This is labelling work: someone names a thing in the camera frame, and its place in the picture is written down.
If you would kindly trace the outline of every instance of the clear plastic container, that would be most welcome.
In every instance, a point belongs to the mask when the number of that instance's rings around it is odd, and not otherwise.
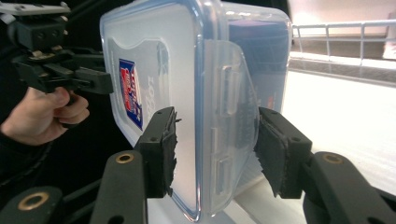
[[[256,143],[258,105],[281,108],[288,17],[217,0],[140,0],[105,14],[101,36],[121,131],[134,146],[152,114],[174,106],[173,199],[191,221],[215,215]]]

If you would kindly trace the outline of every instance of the black sleeve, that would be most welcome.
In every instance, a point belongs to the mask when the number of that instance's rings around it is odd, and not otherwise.
[[[50,145],[27,146],[0,132],[0,210],[12,197],[33,186]]]

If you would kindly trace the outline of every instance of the wire rack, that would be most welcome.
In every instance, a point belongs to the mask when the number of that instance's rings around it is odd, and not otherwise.
[[[322,24],[309,24],[309,25],[298,25],[293,24],[293,41],[299,44],[300,52],[292,53],[291,58],[305,58],[306,53],[304,52],[304,41],[320,41],[325,42],[326,54],[321,59],[334,62],[334,57],[332,55],[331,43],[332,42],[355,42],[360,44],[359,58],[355,59],[354,64],[364,65],[365,61],[365,47],[366,43],[373,42],[396,42],[396,37],[390,38],[384,35],[378,37],[368,34],[368,29],[382,28],[383,30],[388,30],[389,27],[394,27],[396,29],[396,20],[386,20],[386,21],[353,21],[353,22],[332,22],[332,23],[322,23]],[[340,36],[331,35],[332,31],[335,29],[354,29],[359,30],[360,33],[353,36]],[[385,62],[387,66],[396,68],[395,62],[387,61]]]

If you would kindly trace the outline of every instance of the brand logo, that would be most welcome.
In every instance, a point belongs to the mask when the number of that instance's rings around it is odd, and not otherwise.
[[[120,84],[126,114],[142,130],[142,104],[134,62],[120,59]]]

